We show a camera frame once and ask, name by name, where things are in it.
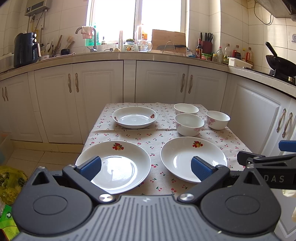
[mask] range hood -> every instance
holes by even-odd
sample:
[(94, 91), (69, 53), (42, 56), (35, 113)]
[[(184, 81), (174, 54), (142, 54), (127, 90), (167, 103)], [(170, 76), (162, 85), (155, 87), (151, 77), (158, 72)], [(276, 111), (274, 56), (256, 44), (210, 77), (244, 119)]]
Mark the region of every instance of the range hood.
[(276, 18), (291, 18), (296, 21), (296, 8), (289, 3), (290, 0), (256, 0), (256, 2)]

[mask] pan handle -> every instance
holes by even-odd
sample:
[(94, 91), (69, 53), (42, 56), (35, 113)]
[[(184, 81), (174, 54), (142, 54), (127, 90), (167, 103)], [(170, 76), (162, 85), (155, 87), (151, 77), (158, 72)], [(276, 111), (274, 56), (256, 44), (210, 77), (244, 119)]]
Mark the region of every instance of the pan handle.
[(271, 46), (271, 44), (269, 42), (265, 42), (265, 45), (269, 48), (269, 50), (272, 52), (272, 54), (274, 55), (274, 57), (277, 57), (277, 53), (275, 52), (275, 50), (273, 49), (273, 47)]

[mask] faucet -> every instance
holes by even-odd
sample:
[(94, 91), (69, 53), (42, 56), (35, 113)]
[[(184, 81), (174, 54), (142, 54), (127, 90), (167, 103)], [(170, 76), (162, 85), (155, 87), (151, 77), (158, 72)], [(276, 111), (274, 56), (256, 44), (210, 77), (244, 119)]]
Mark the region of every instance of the faucet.
[[(75, 33), (78, 34), (78, 31), (81, 29), (82, 29), (82, 27), (79, 27), (78, 29), (76, 29)], [(89, 48), (91, 50), (91, 53), (96, 52), (96, 29), (93, 28), (93, 31), (94, 31), (94, 47), (92, 49)]]

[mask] table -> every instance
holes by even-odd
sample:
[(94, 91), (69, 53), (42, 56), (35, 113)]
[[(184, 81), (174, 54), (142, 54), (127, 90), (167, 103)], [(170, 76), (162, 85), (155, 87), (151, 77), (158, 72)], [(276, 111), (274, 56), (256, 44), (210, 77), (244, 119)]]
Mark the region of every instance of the table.
[[(112, 119), (112, 113), (126, 106), (144, 106), (153, 109), (158, 117), (155, 123), (144, 129), (126, 129), (118, 125)], [(208, 140), (218, 146), (225, 154), (228, 167), (231, 170), (243, 170), (237, 163), (237, 153), (241, 150), (250, 151), (229, 128), (215, 131), (206, 124), (206, 111), (200, 104), (195, 104), (199, 108), (197, 115), (205, 121), (199, 138)], [(92, 145), (104, 141), (121, 140), (127, 141), (142, 147), (151, 158), (151, 170), (147, 178), (137, 187), (125, 194), (131, 195), (165, 195), (173, 194), (179, 196), (186, 192), (186, 189), (195, 184), (180, 180), (170, 173), (160, 159), (161, 147), (169, 140), (180, 137), (175, 125), (174, 104), (162, 103), (116, 103), (107, 104), (100, 114), (96, 124), (90, 132), (83, 151)]]

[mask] plate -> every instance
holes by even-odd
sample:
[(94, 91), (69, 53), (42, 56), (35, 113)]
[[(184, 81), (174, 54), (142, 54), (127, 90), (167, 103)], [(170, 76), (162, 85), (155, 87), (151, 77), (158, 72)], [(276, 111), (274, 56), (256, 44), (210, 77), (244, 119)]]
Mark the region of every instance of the plate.
[(133, 189), (147, 177), (151, 168), (148, 153), (130, 142), (95, 144), (81, 153), (75, 165), (79, 166), (93, 156), (101, 158), (102, 168), (91, 182), (110, 194)]
[(200, 183), (191, 170), (191, 159), (199, 156), (212, 166), (227, 166), (224, 153), (213, 143), (197, 137), (178, 137), (164, 144), (160, 158), (165, 167), (178, 178)]
[(157, 113), (147, 107), (128, 106), (114, 111), (112, 118), (122, 127), (129, 129), (141, 129), (156, 121)]

